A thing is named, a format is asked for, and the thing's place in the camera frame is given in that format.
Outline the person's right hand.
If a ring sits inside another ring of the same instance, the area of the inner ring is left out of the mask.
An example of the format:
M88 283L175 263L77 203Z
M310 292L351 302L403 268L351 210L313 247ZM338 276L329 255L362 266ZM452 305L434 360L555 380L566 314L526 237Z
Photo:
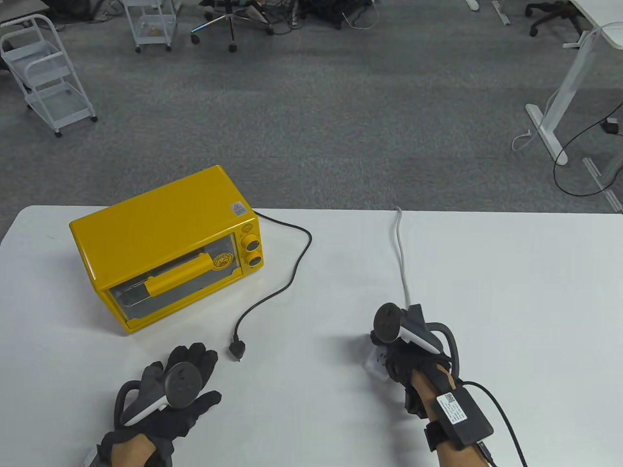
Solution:
M404 387L405 409L407 413L415 414L420 419L427 419L428 415L422 396L411 382L414 371L430 374L440 365L453 378L458 378L460 374L460 360L454 336L440 323L437 326L437 330L442 331L449 342L449 355L445 354L442 342L428 329L412 333L402 327L389 340L383 340L376 330L370 333L371 342L377 349L377 353L371 357L371 365L384 367L388 378Z

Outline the person's left hand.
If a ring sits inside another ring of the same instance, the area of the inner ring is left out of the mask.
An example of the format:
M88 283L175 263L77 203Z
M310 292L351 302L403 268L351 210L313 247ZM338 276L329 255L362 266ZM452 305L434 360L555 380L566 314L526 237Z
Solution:
M114 429L97 447L101 466L171 466L173 442L189 434L198 419L221 401L218 391L203 392L218 354L201 342L178 345L166 364L155 361L140 380L120 387Z

